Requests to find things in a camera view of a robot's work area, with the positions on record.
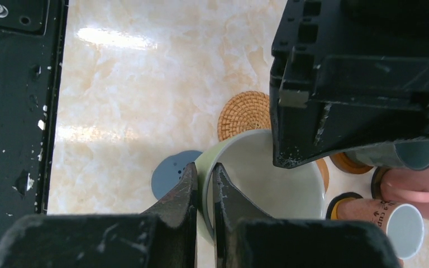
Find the pink mug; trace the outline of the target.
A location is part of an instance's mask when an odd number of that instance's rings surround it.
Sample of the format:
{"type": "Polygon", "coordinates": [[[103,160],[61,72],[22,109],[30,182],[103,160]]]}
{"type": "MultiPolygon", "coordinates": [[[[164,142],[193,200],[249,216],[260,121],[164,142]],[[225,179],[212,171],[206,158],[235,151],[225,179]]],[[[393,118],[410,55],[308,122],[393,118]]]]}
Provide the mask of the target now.
{"type": "Polygon", "coordinates": [[[429,168],[386,170],[380,176],[379,195],[385,201],[411,204],[429,220],[429,168]]]}

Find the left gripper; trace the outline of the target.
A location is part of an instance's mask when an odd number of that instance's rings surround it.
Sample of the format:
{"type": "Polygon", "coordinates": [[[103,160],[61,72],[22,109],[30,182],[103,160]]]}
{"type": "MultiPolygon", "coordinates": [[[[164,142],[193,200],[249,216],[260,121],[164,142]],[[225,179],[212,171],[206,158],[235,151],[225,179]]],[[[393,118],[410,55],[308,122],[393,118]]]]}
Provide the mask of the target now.
{"type": "Polygon", "coordinates": [[[429,140],[429,1],[288,1],[271,54],[275,166],[429,140]]]}

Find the grey blue coaster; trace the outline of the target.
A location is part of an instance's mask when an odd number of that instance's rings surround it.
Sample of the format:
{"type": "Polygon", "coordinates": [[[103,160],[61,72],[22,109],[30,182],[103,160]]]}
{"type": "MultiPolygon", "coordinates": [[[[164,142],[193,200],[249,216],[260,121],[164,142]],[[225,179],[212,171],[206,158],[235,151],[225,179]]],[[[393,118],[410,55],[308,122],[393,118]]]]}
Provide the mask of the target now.
{"type": "Polygon", "coordinates": [[[201,151],[187,150],[165,158],[152,173],[151,190],[154,197],[160,200],[171,191],[181,179],[185,167],[201,154],[201,151]]]}

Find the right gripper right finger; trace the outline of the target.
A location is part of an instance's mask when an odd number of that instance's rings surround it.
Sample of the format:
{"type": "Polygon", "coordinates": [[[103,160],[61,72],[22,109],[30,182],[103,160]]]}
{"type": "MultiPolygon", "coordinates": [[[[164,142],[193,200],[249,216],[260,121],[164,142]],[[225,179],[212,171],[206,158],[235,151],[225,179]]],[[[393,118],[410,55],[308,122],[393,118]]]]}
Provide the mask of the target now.
{"type": "Polygon", "coordinates": [[[275,219],[212,171],[217,267],[401,267],[386,235],[362,221],[275,219]]]}

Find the brown ringed wooden coaster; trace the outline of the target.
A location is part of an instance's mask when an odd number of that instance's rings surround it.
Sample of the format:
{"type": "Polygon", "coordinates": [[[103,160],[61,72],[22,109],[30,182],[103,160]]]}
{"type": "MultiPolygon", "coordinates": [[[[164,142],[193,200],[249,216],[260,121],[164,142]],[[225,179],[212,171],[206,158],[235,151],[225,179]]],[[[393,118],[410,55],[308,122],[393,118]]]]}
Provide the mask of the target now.
{"type": "Polygon", "coordinates": [[[329,157],[332,163],[345,173],[360,175],[369,172],[373,168],[372,166],[352,161],[344,152],[332,154],[329,157]]]}

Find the dark green mug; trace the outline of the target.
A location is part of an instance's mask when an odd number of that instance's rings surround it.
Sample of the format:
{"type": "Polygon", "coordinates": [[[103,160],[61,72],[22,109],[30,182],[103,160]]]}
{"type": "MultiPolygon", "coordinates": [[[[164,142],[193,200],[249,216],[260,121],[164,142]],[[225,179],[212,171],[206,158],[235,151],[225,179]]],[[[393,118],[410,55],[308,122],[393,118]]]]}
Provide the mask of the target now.
{"type": "Polygon", "coordinates": [[[429,140],[375,145],[345,152],[357,164],[424,170],[429,168],[429,140]]]}

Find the small pink cup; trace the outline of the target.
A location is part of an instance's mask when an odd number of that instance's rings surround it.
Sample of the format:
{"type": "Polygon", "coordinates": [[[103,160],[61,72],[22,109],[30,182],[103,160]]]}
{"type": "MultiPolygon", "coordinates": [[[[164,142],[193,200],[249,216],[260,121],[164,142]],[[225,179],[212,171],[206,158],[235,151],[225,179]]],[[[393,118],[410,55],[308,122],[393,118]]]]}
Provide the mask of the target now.
{"type": "Polygon", "coordinates": [[[336,218],[374,224],[387,235],[396,256],[402,260],[415,256],[423,244],[425,224],[419,210],[411,204],[348,199],[336,206],[336,218]]]}

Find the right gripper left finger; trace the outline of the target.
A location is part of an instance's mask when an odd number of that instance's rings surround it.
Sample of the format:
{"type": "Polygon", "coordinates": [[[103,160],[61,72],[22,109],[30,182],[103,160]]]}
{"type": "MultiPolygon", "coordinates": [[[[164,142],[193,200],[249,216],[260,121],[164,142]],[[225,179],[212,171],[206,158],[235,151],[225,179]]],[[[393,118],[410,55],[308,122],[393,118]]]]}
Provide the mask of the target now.
{"type": "Polygon", "coordinates": [[[197,169],[140,214],[19,219],[0,241],[0,267],[196,267],[197,169]]]}

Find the woven rattan coaster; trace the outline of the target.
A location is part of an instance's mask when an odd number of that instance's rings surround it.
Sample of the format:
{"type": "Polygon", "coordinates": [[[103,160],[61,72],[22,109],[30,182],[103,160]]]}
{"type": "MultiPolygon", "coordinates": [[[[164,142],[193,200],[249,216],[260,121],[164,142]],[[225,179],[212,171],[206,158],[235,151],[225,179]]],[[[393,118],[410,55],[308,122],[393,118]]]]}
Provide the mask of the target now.
{"type": "Polygon", "coordinates": [[[217,122],[219,141],[249,130],[270,129],[269,96],[247,91],[232,97],[223,107],[217,122]]]}

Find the light wooden coaster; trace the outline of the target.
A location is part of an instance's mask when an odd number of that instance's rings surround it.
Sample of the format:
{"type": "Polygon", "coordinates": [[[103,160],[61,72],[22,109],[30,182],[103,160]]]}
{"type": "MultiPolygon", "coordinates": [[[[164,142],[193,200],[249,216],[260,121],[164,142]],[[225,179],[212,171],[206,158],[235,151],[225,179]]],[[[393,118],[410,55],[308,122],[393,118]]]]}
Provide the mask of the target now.
{"type": "Polygon", "coordinates": [[[318,166],[318,169],[319,169],[321,176],[322,176],[322,179],[323,179],[324,189],[325,189],[325,191],[327,191],[329,183],[330,183],[330,175],[329,175],[329,170],[328,170],[327,164],[326,164],[324,159],[316,160],[316,164],[318,166]]]}

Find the pale green cup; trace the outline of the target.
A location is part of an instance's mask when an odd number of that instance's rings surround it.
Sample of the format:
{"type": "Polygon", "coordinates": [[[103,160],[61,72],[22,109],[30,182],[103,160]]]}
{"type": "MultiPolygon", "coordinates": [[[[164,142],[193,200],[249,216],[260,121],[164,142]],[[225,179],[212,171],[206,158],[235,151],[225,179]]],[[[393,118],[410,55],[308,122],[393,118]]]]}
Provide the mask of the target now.
{"type": "Polygon", "coordinates": [[[325,189],[316,161],[294,169],[273,165],[270,130],[250,130],[219,142],[196,160],[198,232],[213,244],[211,172],[220,162],[232,184],[267,214],[282,219],[324,219],[325,189]]]}

